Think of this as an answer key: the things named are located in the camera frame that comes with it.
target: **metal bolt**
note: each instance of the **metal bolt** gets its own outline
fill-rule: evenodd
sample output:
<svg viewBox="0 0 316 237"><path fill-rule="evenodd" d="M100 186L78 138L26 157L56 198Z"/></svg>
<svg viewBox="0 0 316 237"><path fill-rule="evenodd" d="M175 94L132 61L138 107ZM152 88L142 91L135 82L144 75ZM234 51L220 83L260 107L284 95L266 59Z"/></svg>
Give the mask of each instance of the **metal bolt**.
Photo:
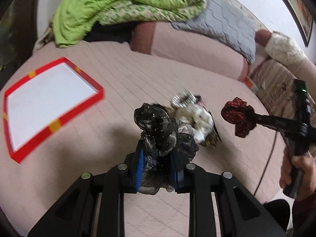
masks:
<svg viewBox="0 0 316 237"><path fill-rule="evenodd" d="M223 173L223 177L225 177L226 179L230 179L233 177L233 174L231 172L226 171Z"/></svg>
<svg viewBox="0 0 316 237"><path fill-rule="evenodd" d="M189 170L193 170L193 169L195 169L195 164L193 164L193 163L188 163L188 164L186 165L186 168L189 169Z"/></svg>
<svg viewBox="0 0 316 237"><path fill-rule="evenodd" d="M90 173L88 173L88 172L86 172L86 173L83 173L82 175L81 175L81 178L82 179L89 179L91 177L91 174Z"/></svg>
<svg viewBox="0 0 316 237"><path fill-rule="evenodd" d="M127 165L126 164L119 164L118 165L118 169L119 170L125 170L125 169L127 169Z"/></svg>

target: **red tray border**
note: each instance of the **red tray border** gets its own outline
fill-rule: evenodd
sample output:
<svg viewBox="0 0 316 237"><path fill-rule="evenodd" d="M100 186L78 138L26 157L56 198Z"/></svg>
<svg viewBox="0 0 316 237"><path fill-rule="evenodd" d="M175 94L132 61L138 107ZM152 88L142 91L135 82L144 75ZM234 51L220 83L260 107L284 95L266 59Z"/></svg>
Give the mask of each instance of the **red tray border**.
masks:
<svg viewBox="0 0 316 237"><path fill-rule="evenodd" d="M19 148L16 152L13 152L12 143L10 138L10 129L8 127L8 117L7 117L7 97L13 93L20 86L25 84L27 81L32 79L33 77L43 73L44 71L65 62L71 69L73 69L79 76L81 76L85 81L87 81L90 85L92 85L96 90L97 94L78 104L70 111L63 114L61 117L55 119L51 122L50 125L42 129L38 134L32 137L27 143L25 143L21 148ZM38 145L40 145L46 138L48 138L52 133L57 131L61 126L65 125L75 116L85 111L87 108L95 104L96 102L102 100L105 96L104 89L101 85L99 85L94 79L92 79L89 75L87 75L82 69L77 67L67 58L62 57L55 61L52 61L35 71L30 72L27 76L23 77L11 87L9 87L4 93L4 105L3 105L3 125L4 125L4 135L7 143L7 148L9 151L10 157L16 162L20 163L29 153L31 153Z"/></svg>

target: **pile of hair accessories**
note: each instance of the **pile of hair accessories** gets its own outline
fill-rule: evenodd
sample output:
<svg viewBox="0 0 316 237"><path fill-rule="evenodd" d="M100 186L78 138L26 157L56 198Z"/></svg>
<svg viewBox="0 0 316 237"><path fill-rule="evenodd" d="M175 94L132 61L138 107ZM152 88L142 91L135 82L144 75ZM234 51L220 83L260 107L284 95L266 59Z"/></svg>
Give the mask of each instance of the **pile of hair accessories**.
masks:
<svg viewBox="0 0 316 237"><path fill-rule="evenodd" d="M171 100L169 113L193 127L196 143L203 146L216 146L221 138L216 130L212 114L205 109L205 105L206 102L201 96L184 90Z"/></svg>
<svg viewBox="0 0 316 237"><path fill-rule="evenodd" d="M143 130L144 170L139 189L143 194L155 195L160 188L168 192L174 190L169 178L170 152L184 153L191 161L199 150L196 140L206 144L210 138L213 145L220 140L203 99L184 91L175 96L171 104L169 108L144 103L134 112L134 121Z"/></svg>

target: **black cable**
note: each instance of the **black cable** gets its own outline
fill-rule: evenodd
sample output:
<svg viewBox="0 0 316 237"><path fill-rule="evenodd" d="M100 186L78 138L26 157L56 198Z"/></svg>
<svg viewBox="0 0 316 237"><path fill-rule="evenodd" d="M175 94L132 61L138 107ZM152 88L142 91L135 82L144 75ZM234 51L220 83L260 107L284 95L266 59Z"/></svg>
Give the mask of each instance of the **black cable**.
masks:
<svg viewBox="0 0 316 237"><path fill-rule="evenodd" d="M272 154L273 154L273 151L274 151L274 147L276 146L276 142L277 142L277 134L278 134L278 132L276 131L276 133L275 133L275 135L274 135L274 140L273 140L273 144L272 144L272 148L271 148L271 152L270 152L269 158L268 158L267 163L266 163L266 165L265 165L265 167L264 167L264 170L263 170L262 176L261 176L261 178L260 178L260 181L259 181L259 183L258 183L258 185L257 185L257 188L256 188L256 190L255 190L255 192L254 192L254 194L253 194L254 196L256 195L256 193L257 193L257 191L258 191L258 189L259 189L259 186L260 186L260 184L261 184L261 182L262 182L262 179L263 179L263 177L264 177L264 174L265 174L265 172L266 172L266 170L267 170L267 167L268 167L268 165L269 165L270 159L271 159L271 157L272 157Z"/></svg>

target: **black handle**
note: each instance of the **black handle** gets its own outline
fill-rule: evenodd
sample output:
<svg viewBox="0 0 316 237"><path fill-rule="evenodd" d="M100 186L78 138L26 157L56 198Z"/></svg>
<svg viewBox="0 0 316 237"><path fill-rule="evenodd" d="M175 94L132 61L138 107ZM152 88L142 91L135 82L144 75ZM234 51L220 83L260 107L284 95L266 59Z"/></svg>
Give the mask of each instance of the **black handle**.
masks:
<svg viewBox="0 0 316 237"><path fill-rule="evenodd" d="M293 166L291 174L290 174L292 182L290 185L287 185L284 188L283 190L284 195L293 199L296 198L298 189L301 186L303 174L304 174L303 170L297 169L296 167Z"/></svg>

